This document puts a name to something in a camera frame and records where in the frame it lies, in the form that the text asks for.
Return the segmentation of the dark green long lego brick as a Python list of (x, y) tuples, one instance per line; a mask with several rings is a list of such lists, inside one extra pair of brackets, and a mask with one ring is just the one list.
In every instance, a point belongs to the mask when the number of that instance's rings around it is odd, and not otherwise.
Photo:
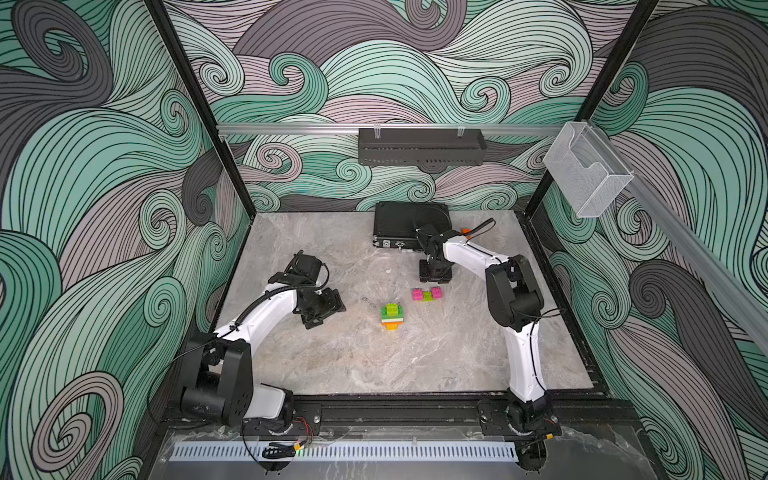
[(386, 312), (386, 306), (381, 309), (381, 320), (382, 319), (395, 319), (395, 318), (402, 318), (404, 319), (404, 311), (402, 306), (400, 305), (400, 312), (397, 315), (388, 315)]

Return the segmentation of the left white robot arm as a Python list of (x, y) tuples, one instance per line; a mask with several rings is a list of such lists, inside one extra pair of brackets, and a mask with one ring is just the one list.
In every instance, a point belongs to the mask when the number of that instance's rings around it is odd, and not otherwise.
[(289, 423), (290, 393), (254, 381), (254, 354), (289, 315), (298, 315), (305, 327), (311, 329), (345, 310), (336, 289), (270, 284), (237, 318), (213, 333), (190, 338), (180, 356), (179, 410), (231, 427), (252, 419)]

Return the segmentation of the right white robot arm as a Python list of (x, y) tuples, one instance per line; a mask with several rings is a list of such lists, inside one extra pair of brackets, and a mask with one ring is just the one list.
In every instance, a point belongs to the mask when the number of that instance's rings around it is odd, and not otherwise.
[(544, 298), (529, 260), (479, 246), (456, 232), (421, 241), (426, 259), (422, 276), (436, 282), (458, 265), (485, 282), (488, 311), (503, 331), (510, 369), (508, 389), (523, 411), (539, 413), (547, 404), (540, 379), (539, 321)]

